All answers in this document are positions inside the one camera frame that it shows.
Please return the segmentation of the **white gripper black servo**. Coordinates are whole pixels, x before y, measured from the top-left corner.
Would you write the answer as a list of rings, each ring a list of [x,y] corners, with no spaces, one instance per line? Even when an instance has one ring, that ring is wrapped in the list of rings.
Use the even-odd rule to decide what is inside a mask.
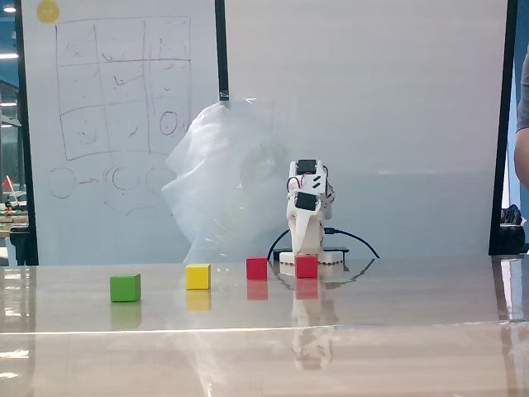
[[[318,194],[293,189],[287,195],[287,219],[294,252],[315,252],[317,218],[326,218],[326,205]]]

